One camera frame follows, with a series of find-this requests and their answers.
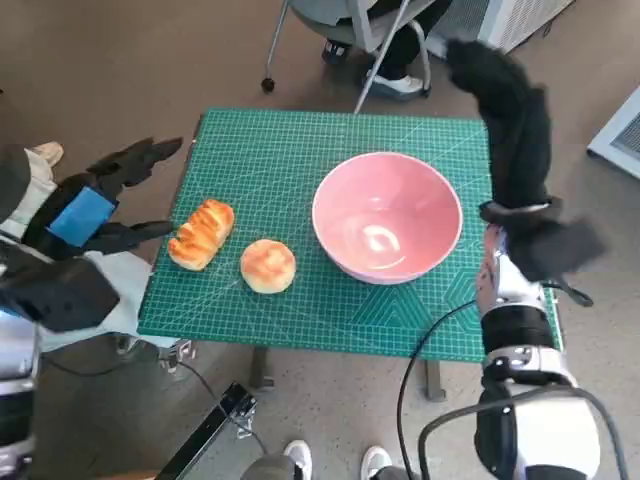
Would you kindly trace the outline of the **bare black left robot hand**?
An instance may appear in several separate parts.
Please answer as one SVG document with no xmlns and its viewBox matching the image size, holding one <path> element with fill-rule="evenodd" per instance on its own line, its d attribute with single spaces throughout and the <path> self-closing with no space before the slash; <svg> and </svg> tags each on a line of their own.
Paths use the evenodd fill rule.
<svg viewBox="0 0 640 480">
<path fill-rule="evenodd" d="M 58 184 L 29 222 L 22 243 L 61 261 L 86 251 L 113 254 L 169 234 L 167 220 L 131 226 L 112 222 L 124 189 L 146 181 L 153 167 L 173 156 L 183 139 L 140 140 L 113 152 Z"/>
</svg>

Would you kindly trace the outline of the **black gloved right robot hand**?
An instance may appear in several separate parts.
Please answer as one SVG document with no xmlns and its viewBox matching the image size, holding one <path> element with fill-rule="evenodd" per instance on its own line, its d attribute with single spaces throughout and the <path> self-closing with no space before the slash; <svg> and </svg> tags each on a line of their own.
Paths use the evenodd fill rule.
<svg viewBox="0 0 640 480">
<path fill-rule="evenodd" d="M 450 40 L 452 83 L 472 95 L 489 138 L 493 201 L 507 209 L 542 205 L 551 164 L 546 91 L 503 51 L 478 41 Z"/>
</svg>

